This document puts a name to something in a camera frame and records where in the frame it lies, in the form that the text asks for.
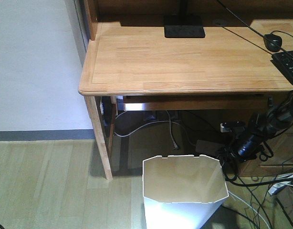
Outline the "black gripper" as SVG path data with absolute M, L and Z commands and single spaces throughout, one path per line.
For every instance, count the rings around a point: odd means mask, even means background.
M 261 143 L 269 139 L 266 114 L 253 114 L 245 130 L 232 143 L 232 155 L 239 161 L 254 160 L 261 152 Z M 245 122 L 230 121 L 220 124 L 221 133 L 243 129 Z

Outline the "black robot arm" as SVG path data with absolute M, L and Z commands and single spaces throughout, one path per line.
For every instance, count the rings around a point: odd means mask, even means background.
M 219 154 L 240 162 L 259 158 L 262 162 L 273 157 L 267 140 L 277 137 L 293 125 L 293 90 L 278 106 L 263 114 L 253 114 L 247 126 L 242 122 L 224 122 L 222 131 L 232 132 L 231 142 Z

